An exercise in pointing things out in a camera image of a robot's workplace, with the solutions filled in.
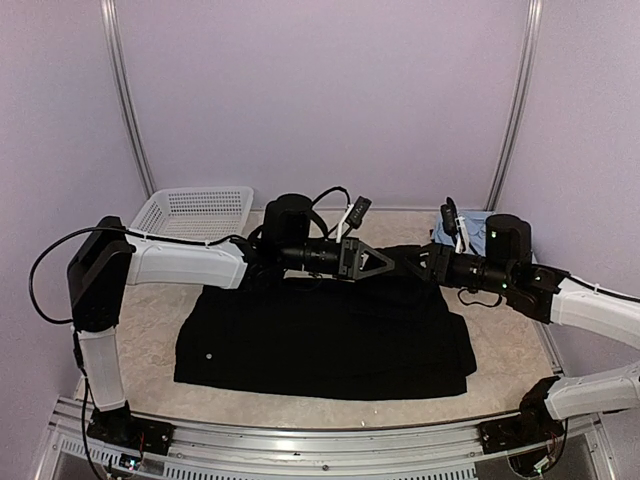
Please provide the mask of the black long sleeve shirt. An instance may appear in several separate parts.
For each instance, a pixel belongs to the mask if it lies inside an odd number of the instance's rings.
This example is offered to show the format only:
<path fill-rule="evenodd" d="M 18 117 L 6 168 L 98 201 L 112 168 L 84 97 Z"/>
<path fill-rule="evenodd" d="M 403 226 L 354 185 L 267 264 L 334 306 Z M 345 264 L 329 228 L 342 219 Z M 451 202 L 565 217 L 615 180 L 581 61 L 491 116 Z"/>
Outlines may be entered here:
<path fill-rule="evenodd" d="M 464 394 L 477 369 L 467 324 L 407 269 L 414 252 L 386 248 L 395 269 L 356 282 L 205 287 L 177 337 L 174 380 L 353 401 Z"/>

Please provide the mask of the white perforated plastic basket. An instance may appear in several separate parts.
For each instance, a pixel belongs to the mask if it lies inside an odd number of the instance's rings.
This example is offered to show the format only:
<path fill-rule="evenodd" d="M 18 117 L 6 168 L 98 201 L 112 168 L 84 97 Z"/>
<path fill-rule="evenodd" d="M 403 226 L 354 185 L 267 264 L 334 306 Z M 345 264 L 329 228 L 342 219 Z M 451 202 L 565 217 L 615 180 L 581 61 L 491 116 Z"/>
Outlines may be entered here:
<path fill-rule="evenodd" d="M 154 193 L 130 229 L 188 240 L 241 234 L 253 203 L 247 186 L 163 189 Z"/>

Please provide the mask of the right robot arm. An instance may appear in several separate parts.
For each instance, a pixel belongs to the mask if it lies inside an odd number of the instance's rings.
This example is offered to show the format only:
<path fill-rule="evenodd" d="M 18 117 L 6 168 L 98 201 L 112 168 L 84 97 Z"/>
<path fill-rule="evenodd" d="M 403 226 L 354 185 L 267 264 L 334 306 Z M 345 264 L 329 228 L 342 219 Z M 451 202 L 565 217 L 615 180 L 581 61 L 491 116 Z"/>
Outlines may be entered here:
<path fill-rule="evenodd" d="M 556 267 L 536 264 L 528 222 L 494 214 L 485 223 L 485 253 L 458 253 L 432 242 L 418 248 L 405 264 L 422 279 L 450 288 L 502 296 L 507 306 L 543 324 L 575 327 L 639 346 L 639 301 L 606 290 Z M 581 377 L 547 377 L 525 394 L 511 433 L 523 444 L 535 442 L 551 421 L 639 405 L 639 366 Z"/>

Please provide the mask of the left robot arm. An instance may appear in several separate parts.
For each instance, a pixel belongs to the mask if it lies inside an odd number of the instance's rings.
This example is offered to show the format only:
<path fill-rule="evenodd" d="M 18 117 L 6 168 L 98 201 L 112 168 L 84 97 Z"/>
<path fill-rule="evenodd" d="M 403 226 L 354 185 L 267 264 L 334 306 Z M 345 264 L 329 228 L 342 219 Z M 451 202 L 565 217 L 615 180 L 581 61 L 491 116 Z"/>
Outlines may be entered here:
<path fill-rule="evenodd" d="M 392 271 L 394 261 L 351 231 L 361 226 L 371 202 L 348 202 L 334 228 L 317 214 L 316 199 L 297 193 L 270 201 L 263 222 L 244 238 L 189 240 L 126 228 L 106 216 L 81 229 L 85 241 L 67 267 L 76 363 L 85 390 L 102 413 L 102 430 L 121 445 L 140 434 L 125 397 L 116 327 L 126 286 L 152 283 L 235 290 L 268 286 L 287 271 L 359 281 Z"/>

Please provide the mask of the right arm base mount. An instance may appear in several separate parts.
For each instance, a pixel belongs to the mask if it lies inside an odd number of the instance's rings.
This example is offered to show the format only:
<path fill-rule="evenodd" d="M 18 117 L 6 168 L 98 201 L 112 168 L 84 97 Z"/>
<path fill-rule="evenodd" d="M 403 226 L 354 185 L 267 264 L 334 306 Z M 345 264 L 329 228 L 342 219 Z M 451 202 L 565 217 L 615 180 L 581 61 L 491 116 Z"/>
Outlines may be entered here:
<path fill-rule="evenodd" d="M 483 453 L 517 449 L 562 437 L 566 426 L 551 417 L 544 403 L 550 388 L 559 380 L 559 376 L 539 380 L 520 401 L 516 415 L 481 422 L 478 432 Z"/>

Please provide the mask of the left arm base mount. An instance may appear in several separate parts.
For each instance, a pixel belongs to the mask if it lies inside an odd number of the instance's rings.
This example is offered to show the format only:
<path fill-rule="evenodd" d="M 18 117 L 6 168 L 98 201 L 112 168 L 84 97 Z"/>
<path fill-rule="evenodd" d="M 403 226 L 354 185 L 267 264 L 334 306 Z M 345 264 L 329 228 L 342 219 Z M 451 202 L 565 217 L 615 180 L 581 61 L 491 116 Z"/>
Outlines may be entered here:
<path fill-rule="evenodd" d="M 174 431 L 171 423 L 134 416 L 129 403 L 125 402 L 123 407 L 114 410 L 95 409 L 87 435 L 106 444 L 166 456 Z"/>

